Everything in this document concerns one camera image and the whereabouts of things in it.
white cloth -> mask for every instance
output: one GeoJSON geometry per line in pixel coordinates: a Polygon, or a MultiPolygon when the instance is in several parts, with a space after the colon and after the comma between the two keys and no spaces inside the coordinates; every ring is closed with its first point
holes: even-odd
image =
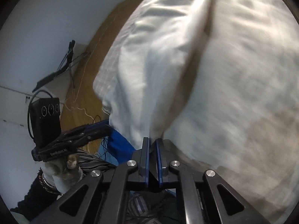
{"type": "Polygon", "coordinates": [[[299,25],[282,0],[147,0],[103,104],[136,148],[164,137],[272,223],[299,196],[299,25]]]}

white wall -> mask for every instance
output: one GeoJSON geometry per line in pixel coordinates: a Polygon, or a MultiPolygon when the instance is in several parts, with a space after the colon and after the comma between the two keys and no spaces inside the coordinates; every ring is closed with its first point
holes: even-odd
{"type": "Polygon", "coordinates": [[[28,193],[40,163],[32,159],[35,144],[27,127],[0,120],[0,136],[0,195],[14,208],[28,193]]]}
{"type": "Polygon", "coordinates": [[[121,1],[20,0],[0,31],[0,85],[30,93],[56,71],[69,41],[81,53],[121,1]]]}

silver screw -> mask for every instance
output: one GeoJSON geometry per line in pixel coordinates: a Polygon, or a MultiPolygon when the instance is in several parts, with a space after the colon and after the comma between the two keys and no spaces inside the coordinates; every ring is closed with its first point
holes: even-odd
{"type": "Polygon", "coordinates": [[[136,161],[135,160],[129,160],[127,161],[127,165],[130,166],[130,167],[133,167],[136,165],[136,161]]]}
{"type": "Polygon", "coordinates": [[[181,163],[177,160],[174,160],[172,162],[170,162],[170,164],[173,166],[173,167],[178,167],[181,163]]]}
{"type": "Polygon", "coordinates": [[[93,170],[93,171],[91,171],[90,175],[93,176],[93,177],[98,177],[98,176],[101,175],[101,171],[100,170],[93,170]]]}
{"type": "Polygon", "coordinates": [[[214,177],[215,176],[215,172],[213,170],[208,170],[206,171],[206,174],[209,176],[209,177],[214,177]]]}

